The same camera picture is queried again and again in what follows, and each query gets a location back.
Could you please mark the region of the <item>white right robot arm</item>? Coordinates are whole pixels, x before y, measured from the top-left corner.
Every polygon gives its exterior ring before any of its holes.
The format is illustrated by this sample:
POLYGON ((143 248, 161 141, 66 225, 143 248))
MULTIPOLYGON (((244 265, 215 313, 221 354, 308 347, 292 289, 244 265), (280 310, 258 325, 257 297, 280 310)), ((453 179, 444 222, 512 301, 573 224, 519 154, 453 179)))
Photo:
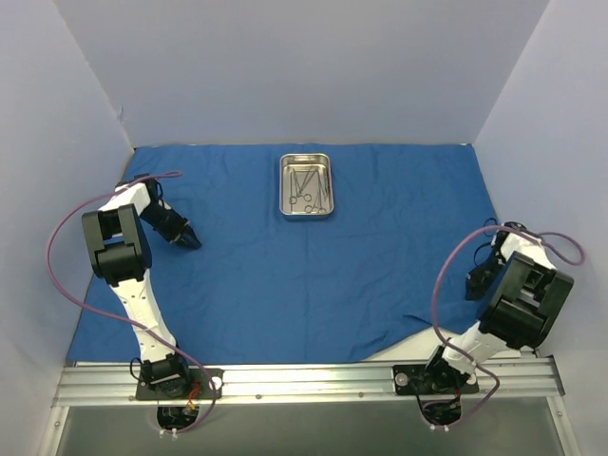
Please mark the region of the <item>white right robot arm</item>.
POLYGON ((465 300, 478 305, 476 322, 442 344, 423 366, 425 386, 459 388, 499 352, 537 348, 574 288, 574 279, 550 261, 542 235, 508 221, 490 225, 490 254, 465 279, 465 300))

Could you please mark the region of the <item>stainless steel instrument tray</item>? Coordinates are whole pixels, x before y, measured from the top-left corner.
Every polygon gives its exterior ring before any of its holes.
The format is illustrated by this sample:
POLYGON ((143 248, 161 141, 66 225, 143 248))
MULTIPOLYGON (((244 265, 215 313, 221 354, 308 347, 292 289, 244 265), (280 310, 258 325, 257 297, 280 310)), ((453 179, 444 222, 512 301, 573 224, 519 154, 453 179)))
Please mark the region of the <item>stainless steel instrument tray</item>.
POLYGON ((334 210, 330 158, 286 154, 279 161, 279 211, 287 220, 321 220, 334 210))

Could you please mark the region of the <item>blue surgical drape cloth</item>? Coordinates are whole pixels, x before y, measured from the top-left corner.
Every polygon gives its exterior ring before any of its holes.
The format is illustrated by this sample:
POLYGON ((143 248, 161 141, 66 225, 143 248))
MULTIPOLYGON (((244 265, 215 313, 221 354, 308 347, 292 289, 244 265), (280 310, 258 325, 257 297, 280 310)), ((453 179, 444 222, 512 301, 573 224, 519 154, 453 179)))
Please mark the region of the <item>blue surgical drape cloth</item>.
POLYGON ((470 145, 260 144, 138 148, 125 174, 180 171, 162 187, 201 241, 148 232, 151 283, 180 347, 203 365, 364 360, 430 326, 475 319, 466 273, 485 252, 468 234, 495 215, 470 145), (331 160, 334 210, 279 211, 283 155, 331 160), (447 266, 447 274, 440 269, 447 266))

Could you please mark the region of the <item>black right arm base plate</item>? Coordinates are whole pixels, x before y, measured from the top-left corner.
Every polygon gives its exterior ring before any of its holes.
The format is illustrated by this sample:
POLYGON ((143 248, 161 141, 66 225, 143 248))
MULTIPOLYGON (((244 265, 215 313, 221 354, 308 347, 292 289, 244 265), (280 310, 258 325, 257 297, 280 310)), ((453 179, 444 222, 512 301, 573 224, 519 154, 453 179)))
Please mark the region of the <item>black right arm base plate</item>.
POLYGON ((478 382, 451 367, 425 364, 398 364, 391 367, 394 391, 399 396, 474 394, 478 382))

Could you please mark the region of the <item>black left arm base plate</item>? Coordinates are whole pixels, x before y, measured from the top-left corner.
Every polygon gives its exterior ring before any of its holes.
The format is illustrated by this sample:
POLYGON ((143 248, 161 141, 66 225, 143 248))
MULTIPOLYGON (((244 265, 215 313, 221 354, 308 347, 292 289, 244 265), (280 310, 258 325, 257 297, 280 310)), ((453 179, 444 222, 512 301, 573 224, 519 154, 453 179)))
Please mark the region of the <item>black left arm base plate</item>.
POLYGON ((135 399, 138 401, 211 400, 221 397, 223 370, 210 369, 207 377, 196 367, 189 368, 186 379, 175 376, 167 381, 147 385, 139 382, 135 399))

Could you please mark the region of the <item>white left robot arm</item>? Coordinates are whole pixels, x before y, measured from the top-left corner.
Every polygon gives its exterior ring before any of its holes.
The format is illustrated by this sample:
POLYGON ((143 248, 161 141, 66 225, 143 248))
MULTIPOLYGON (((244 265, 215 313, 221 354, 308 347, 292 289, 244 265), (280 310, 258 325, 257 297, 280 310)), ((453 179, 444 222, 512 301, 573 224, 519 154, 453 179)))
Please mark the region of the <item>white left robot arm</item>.
POLYGON ((189 249, 201 247, 188 218, 163 199, 157 178, 141 174, 119 183, 115 195, 99 209, 82 215, 85 244, 94 275, 120 299, 140 348, 139 381, 170 398, 191 388, 192 375, 179 346, 163 321, 154 296, 151 249, 143 224, 167 243, 189 249))

